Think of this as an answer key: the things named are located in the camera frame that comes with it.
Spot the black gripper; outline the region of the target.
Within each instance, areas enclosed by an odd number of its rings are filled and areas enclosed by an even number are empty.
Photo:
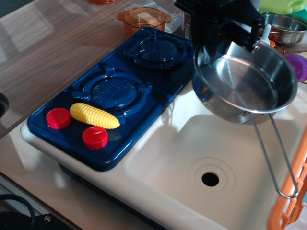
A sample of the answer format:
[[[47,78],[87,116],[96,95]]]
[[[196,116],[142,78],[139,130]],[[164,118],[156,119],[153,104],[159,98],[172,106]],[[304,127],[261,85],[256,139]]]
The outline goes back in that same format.
[[[176,0],[175,6],[190,15],[199,65],[214,63],[232,42],[249,52],[260,47],[264,19],[249,0]]]

